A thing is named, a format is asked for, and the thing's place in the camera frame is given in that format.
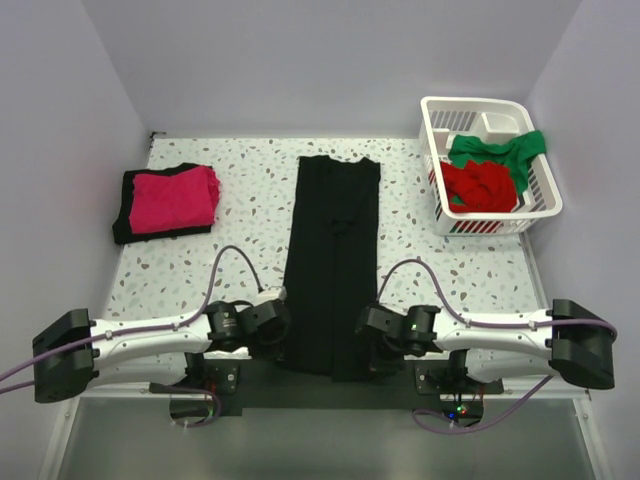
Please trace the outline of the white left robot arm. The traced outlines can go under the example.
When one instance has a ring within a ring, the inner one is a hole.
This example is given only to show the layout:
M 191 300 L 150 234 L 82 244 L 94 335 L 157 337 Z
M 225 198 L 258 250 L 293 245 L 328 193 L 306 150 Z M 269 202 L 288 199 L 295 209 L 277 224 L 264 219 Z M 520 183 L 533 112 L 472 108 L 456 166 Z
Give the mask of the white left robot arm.
M 195 356 L 247 348 L 256 358 L 273 357 L 290 323 L 281 299 L 216 301 L 191 314 L 134 321 L 71 310 L 33 339 L 34 398 L 51 404 L 97 386 L 137 382 L 196 392 L 207 368 Z

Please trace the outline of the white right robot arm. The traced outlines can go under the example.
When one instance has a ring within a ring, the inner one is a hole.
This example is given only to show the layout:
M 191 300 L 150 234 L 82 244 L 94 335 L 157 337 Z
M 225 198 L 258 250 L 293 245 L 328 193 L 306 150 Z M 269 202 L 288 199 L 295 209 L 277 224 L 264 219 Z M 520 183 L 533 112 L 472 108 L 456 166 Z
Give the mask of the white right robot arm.
M 615 385 L 615 328 L 579 304 L 464 318 L 452 307 L 416 305 L 399 312 L 366 307 L 355 327 L 371 349 L 370 372 L 391 376 L 415 359 L 417 388 L 476 393 L 505 378 L 551 376 L 583 389 Z

